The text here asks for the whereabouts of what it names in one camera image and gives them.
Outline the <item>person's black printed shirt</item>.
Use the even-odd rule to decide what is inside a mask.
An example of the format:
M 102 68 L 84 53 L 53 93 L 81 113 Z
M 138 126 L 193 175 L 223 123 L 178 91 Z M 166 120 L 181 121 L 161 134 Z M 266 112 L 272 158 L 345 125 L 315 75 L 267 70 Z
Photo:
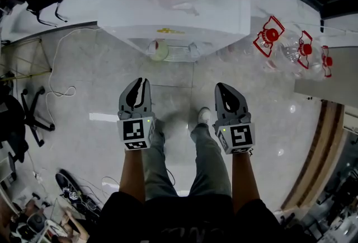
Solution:
M 160 197 L 141 203 L 123 192 L 104 205 L 88 243 L 285 243 L 275 216 L 257 199 L 234 212 L 226 195 Z

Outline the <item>white water dispenser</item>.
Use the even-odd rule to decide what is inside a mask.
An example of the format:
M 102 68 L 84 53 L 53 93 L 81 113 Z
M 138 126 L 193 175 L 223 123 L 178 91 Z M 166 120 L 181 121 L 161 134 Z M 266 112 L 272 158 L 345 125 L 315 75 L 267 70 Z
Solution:
M 250 32 L 250 0 L 199 0 L 194 7 L 197 16 L 148 0 L 106 0 L 97 24 L 148 57 L 148 45 L 164 40 L 168 62 L 194 62 Z

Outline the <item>white drawer unit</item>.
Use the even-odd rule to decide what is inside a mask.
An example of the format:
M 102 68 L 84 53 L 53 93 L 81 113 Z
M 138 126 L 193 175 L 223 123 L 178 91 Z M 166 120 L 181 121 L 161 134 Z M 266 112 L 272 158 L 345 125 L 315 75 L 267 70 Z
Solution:
M 343 128 L 358 135 L 358 108 L 345 105 Z

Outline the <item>person's left leg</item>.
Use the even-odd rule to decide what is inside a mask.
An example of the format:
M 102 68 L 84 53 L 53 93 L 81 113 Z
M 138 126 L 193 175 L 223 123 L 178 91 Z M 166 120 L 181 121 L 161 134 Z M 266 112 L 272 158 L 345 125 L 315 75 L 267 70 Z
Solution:
M 169 179 L 164 154 L 165 136 L 154 128 L 150 148 L 142 151 L 145 200 L 159 197 L 177 197 L 177 192 Z

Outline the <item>person's white right shoe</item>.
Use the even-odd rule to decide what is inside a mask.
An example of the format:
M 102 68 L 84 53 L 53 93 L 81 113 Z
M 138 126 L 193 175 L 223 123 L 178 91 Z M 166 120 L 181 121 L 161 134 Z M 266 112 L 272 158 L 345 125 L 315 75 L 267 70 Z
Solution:
M 211 123 L 211 111 L 209 108 L 203 107 L 200 109 L 197 116 L 197 122 L 199 124 L 206 124 L 206 125 L 209 125 Z

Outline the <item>person's right forearm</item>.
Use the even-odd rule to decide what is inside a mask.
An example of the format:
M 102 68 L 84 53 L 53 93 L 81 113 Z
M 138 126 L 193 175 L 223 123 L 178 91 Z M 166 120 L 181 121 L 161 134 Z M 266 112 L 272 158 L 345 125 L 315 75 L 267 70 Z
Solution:
M 245 204 L 260 199 L 248 153 L 236 153 L 232 157 L 232 201 L 237 213 Z

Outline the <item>person's leg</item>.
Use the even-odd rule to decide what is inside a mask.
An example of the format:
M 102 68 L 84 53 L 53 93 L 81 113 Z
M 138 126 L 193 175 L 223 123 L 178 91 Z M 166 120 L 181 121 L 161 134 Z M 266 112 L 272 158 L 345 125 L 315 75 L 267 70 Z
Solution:
M 159 197 L 177 197 L 177 192 L 169 179 L 164 154 L 165 136 L 154 128 L 150 148 L 142 151 L 145 200 Z
M 190 195 L 232 195 L 228 171 L 221 149 L 211 137 L 209 126 L 199 123 L 191 132 L 196 148 L 196 176 Z

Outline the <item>round white side table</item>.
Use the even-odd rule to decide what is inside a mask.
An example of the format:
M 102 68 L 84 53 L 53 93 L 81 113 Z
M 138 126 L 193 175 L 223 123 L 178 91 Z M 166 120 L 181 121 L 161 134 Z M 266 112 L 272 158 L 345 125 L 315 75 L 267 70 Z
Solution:
M 40 38 L 28 39 L 0 47 L 0 78 L 19 80 L 52 72 Z

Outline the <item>person's left forearm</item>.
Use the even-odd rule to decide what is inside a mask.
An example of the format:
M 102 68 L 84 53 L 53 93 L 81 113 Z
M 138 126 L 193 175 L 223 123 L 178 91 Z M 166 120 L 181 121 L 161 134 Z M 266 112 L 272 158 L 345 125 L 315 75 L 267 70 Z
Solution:
M 142 151 L 126 151 L 119 191 L 131 195 L 141 203 L 145 202 L 145 183 Z

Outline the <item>black office chair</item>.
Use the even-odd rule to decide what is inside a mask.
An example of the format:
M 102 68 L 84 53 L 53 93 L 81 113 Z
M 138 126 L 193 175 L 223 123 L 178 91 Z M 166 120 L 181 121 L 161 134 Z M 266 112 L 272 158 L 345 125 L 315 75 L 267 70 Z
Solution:
M 25 140 L 26 128 L 30 127 L 38 146 L 43 146 L 44 141 L 37 136 L 37 128 L 52 132 L 55 125 L 46 126 L 35 119 L 34 112 L 40 95 L 45 93 L 43 86 L 36 92 L 30 107 L 27 106 L 25 95 L 28 90 L 24 89 L 21 93 L 21 101 L 18 101 L 10 94 L 8 86 L 0 87 L 0 149 L 2 142 L 7 142 L 15 153 L 8 153 L 8 160 L 12 169 L 15 169 L 15 162 L 23 163 L 25 153 L 28 151 L 29 145 Z

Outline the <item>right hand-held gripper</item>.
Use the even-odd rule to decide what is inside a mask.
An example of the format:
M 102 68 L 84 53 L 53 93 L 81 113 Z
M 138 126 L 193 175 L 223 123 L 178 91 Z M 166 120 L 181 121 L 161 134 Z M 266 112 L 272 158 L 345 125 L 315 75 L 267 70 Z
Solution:
M 213 127 L 226 155 L 248 153 L 255 145 L 255 125 L 245 97 L 232 86 L 215 86 L 217 121 Z

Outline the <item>black skateboard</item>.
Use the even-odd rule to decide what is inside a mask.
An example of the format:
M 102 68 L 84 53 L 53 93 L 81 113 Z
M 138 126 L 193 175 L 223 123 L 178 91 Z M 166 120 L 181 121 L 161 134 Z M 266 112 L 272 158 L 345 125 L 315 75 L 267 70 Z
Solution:
M 64 169 L 60 169 L 55 174 L 55 180 L 61 190 L 60 196 L 66 199 L 86 220 L 97 224 L 101 213 L 100 207 L 82 191 L 72 176 Z

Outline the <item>wooden floor panel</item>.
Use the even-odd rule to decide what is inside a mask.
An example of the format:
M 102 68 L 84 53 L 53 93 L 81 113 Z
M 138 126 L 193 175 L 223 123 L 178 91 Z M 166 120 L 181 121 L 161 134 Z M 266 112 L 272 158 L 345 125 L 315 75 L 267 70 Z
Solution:
M 330 178 L 342 151 L 344 106 L 323 100 L 304 165 L 281 210 L 312 205 Z

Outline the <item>clear plastic cup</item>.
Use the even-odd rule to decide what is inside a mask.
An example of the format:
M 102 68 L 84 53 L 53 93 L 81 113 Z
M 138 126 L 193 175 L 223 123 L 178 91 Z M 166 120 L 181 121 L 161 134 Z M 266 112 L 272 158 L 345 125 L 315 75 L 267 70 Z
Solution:
M 169 55 L 168 45 L 164 40 L 154 40 L 148 45 L 147 54 L 154 61 L 163 61 Z

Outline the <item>person's right leg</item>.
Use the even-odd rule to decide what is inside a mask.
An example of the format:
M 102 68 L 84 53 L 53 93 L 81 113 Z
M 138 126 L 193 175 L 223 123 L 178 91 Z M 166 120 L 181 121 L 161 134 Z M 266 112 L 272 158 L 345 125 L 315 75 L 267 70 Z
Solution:
M 221 149 L 211 137 L 209 126 L 199 123 L 191 132 L 196 148 L 196 176 L 190 195 L 232 195 L 228 171 Z

